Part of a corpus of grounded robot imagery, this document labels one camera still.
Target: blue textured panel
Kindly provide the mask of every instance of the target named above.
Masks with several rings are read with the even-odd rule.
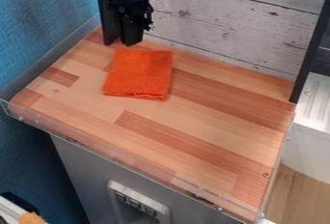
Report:
[[[0,0],[0,90],[98,12],[96,0]],[[0,192],[40,209],[49,223],[86,216],[48,136],[0,111]]]
[[[0,0],[0,89],[98,12],[96,0]]]

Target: buttons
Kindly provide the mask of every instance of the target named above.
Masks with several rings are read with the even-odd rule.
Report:
[[[157,212],[156,210],[148,207],[148,206],[145,206],[145,213],[150,215],[150,216],[153,216],[153,217],[156,217],[157,216]]]
[[[146,206],[146,205],[140,203],[139,201],[122,194],[119,191],[115,191],[115,197],[117,200],[119,200],[121,202],[125,202],[126,204],[129,204],[133,208],[143,211],[147,215],[150,215],[152,217],[157,217],[157,211],[155,209],[153,209],[149,206]]]
[[[122,202],[126,201],[126,196],[123,195],[122,193],[115,191],[116,199]]]
[[[135,209],[140,209],[141,208],[141,204],[138,201],[136,201],[136,200],[134,200],[132,198],[129,198],[129,201],[128,202]]]

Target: black vertical frame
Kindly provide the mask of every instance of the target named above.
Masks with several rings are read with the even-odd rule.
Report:
[[[116,38],[119,37],[119,33],[116,28],[115,17],[107,9],[106,1],[107,0],[98,0],[98,6],[99,6],[99,13],[102,22],[104,44],[109,45]]]
[[[327,23],[330,17],[330,0],[325,0],[322,11],[316,25],[316,29],[312,36],[309,48],[307,50],[304,62],[301,66],[300,72],[294,84],[294,88],[289,101],[296,103],[299,101],[301,92],[306,83],[307,77],[312,70],[313,64],[316,59],[317,50],[322,40],[322,36],[326,31]]]

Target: wooden tabletop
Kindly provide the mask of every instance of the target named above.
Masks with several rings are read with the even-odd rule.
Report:
[[[121,47],[119,42],[103,45],[96,29],[12,103],[62,125],[40,124],[51,132],[198,194],[246,221],[256,218],[294,111],[288,102],[292,83],[144,41],[133,48],[174,52],[169,99],[105,96],[102,86]],[[12,112],[22,115],[15,108]]]

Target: folded cloth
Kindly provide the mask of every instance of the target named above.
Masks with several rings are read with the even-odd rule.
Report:
[[[119,49],[103,86],[103,93],[165,100],[172,67],[171,51]]]

